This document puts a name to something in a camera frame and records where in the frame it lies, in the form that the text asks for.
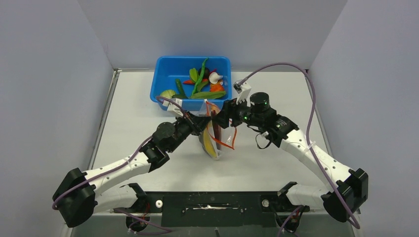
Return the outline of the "clear zip top bag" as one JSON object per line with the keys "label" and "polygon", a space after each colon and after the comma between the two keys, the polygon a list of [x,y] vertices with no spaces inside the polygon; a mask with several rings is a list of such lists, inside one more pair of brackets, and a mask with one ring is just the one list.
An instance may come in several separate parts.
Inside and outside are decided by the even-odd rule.
{"label": "clear zip top bag", "polygon": [[[198,112],[200,116],[214,116],[220,112],[220,108],[214,103],[204,99]],[[235,150],[237,128],[222,128],[210,121],[204,131],[198,136],[203,151],[213,160],[220,160],[230,150]]]}

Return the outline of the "yellow banana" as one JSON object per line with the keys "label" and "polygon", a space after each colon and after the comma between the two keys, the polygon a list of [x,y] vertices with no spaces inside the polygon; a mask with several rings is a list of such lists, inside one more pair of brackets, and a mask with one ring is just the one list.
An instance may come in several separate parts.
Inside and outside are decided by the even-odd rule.
{"label": "yellow banana", "polygon": [[216,154],[216,151],[215,151],[215,149],[212,145],[211,137],[209,135],[209,132],[207,130],[205,130],[202,134],[202,137],[203,137],[204,149],[207,152],[207,154],[211,158],[217,158],[217,154]]}

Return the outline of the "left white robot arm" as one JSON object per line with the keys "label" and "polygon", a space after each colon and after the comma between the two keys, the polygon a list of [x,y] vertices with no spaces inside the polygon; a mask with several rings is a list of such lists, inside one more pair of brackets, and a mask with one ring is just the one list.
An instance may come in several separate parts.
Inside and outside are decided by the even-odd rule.
{"label": "left white robot arm", "polygon": [[200,135],[210,121],[211,117],[187,112],[174,122],[159,124],[133,154],[123,159],[97,169],[70,170],[52,197],[52,208],[59,211],[69,228],[79,226],[96,212],[134,208],[145,194],[138,184],[122,182],[162,167],[170,153],[189,135]]}

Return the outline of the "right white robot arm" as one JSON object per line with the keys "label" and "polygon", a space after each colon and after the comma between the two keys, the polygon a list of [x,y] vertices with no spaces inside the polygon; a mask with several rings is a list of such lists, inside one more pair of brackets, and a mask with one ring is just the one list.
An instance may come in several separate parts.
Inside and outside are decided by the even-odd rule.
{"label": "right white robot arm", "polygon": [[361,168],[354,170],[331,157],[289,118],[277,113],[269,104],[265,92],[257,92],[250,101],[226,100],[212,121],[222,128],[244,123],[283,151],[291,154],[325,185],[305,186],[289,182],[278,193],[278,205],[285,211],[295,206],[323,209],[340,222],[349,221],[368,198],[368,174]]}

